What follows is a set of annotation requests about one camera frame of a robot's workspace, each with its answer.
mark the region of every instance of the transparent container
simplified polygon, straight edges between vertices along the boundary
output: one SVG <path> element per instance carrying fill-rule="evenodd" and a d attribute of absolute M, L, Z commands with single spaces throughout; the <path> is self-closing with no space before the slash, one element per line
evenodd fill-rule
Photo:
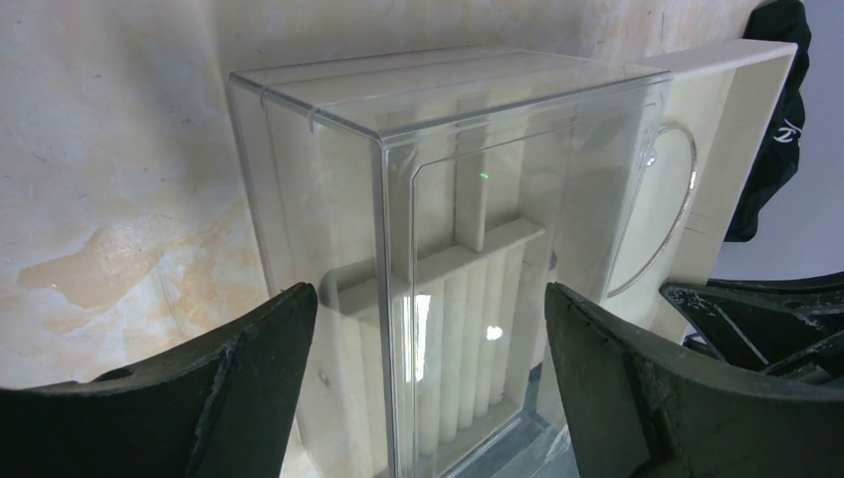
<path fill-rule="evenodd" d="M 549 269 L 606 294 L 669 82 L 500 47 L 232 74 L 270 292 L 318 285 L 297 418 L 322 476 L 552 460 Z"/>

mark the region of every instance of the gray surface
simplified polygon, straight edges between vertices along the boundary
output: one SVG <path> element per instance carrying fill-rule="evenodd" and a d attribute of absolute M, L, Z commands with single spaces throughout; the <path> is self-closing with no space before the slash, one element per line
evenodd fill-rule
<path fill-rule="evenodd" d="M 759 215 L 746 244 L 725 244 L 713 277 L 791 279 L 844 271 L 844 44 L 841 0 L 806 2 L 813 39 L 802 86 L 800 168 Z"/>

